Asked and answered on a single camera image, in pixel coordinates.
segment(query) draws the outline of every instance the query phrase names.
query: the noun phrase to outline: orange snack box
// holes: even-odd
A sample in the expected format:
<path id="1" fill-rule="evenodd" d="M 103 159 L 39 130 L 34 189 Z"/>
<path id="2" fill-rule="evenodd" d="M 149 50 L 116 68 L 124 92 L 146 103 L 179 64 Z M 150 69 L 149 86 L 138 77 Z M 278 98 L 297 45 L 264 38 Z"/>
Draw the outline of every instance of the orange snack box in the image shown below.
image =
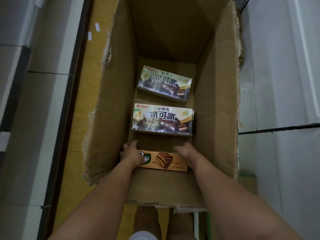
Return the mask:
<path id="1" fill-rule="evenodd" d="M 166 153 L 166 152 L 150 152 L 139 151 L 144 157 L 144 161 L 139 166 L 140 168 L 152 168 L 171 170 L 179 172 L 188 171 L 188 162 L 182 159 L 178 154 Z"/>

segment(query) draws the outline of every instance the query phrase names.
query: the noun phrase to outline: right arm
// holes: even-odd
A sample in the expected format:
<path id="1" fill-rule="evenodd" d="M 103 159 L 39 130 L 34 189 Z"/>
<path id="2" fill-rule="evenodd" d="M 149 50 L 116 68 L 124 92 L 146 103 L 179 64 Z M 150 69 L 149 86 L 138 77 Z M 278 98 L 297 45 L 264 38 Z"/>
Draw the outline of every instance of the right arm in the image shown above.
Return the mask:
<path id="1" fill-rule="evenodd" d="M 174 147 L 193 169 L 211 220 L 223 239 L 301 239 L 262 199 L 229 178 L 194 147 Z"/>

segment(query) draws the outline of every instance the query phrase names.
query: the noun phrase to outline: person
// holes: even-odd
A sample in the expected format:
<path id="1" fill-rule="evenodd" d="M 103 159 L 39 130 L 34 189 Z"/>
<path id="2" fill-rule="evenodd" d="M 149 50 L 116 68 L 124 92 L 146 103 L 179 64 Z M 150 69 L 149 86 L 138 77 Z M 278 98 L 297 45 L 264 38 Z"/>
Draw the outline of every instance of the person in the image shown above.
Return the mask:
<path id="1" fill-rule="evenodd" d="M 130 177 L 143 161 L 137 141 L 123 146 L 121 161 L 88 194 L 49 240 L 116 239 Z M 301 239 L 263 200 L 215 168 L 190 143 L 174 147 L 193 169 L 221 239 Z M 130 240 L 161 240 L 157 210 L 139 206 Z M 167 239 L 195 239 L 190 214 L 170 210 Z"/>

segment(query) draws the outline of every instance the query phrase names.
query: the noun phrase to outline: cake slice image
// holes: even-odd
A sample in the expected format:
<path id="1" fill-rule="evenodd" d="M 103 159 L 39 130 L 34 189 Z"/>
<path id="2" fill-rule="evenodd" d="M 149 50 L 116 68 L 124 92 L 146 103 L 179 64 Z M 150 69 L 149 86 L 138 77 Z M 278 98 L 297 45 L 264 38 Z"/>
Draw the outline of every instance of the cake slice image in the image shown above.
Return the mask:
<path id="1" fill-rule="evenodd" d="M 168 169 L 168 167 L 170 166 L 173 156 L 170 155 L 169 153 L 165 153 L 165 152 L 159 152 L 157 154 L 157 156 L 155 157 L 155 159 L 160 163 L 160 165 L 164 168 L 164 169 Z"/>

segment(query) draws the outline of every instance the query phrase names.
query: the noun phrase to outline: orion chocolate pie package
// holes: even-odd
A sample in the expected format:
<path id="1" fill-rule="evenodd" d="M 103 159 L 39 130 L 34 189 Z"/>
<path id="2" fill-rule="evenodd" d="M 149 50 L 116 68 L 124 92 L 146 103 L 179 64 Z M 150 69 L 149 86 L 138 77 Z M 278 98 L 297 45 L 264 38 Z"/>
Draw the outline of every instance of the orion chocolate pie package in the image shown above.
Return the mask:
<path id="1" fill-rule="evenodd" d="M 191 136 L 193 110 L 151 104 L 134 104 L 131 129 L 138 132 Z"/>
<path id="2" fill-rule="evenodd" d="M 140 168 L 152 168 L 179 172 L 188 171 L 188 162 L 178 154 L 166 152 L 139 151 L 144 157 Z"/>
<path id="3" fill-rule="evenodd" d="M 144 66 L 138 82 L 138 90 L 153 93 L 174 101 L 185 103 L 192 79 L 170 72 Z"/>

